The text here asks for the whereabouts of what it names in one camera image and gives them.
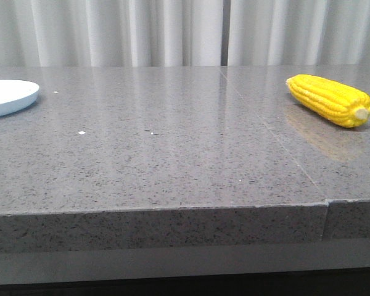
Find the light blue round plate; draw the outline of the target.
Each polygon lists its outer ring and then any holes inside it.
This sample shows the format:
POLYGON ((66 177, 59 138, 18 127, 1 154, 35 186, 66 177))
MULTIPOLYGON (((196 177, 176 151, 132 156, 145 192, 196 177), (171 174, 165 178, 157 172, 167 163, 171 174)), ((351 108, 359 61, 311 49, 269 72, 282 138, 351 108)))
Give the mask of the light blue round plate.
POLYGON ((40 86, 31 81, 0 80, 0 117, 23 110, 38 97, 40 86))

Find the white pleated curtain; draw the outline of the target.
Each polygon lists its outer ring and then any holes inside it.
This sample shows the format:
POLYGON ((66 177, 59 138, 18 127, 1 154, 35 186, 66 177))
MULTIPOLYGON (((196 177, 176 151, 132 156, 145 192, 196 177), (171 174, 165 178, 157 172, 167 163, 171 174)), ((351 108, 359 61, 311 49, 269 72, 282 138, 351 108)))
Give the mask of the white pleated curtain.
POLYGON ((370 1, 0 1, 0 66, 370 64, 370 1))

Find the yellow corn cob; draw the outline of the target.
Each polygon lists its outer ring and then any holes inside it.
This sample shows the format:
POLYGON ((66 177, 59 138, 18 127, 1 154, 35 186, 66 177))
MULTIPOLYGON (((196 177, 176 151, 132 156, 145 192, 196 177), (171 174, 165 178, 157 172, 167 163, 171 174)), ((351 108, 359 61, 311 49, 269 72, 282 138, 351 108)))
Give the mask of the yellow corn cob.
POLYGON ((290 77, 286 85, 302 105, 336 125, 355 128, 369 120, 370 95, 364 91, 309 74, 290 77))

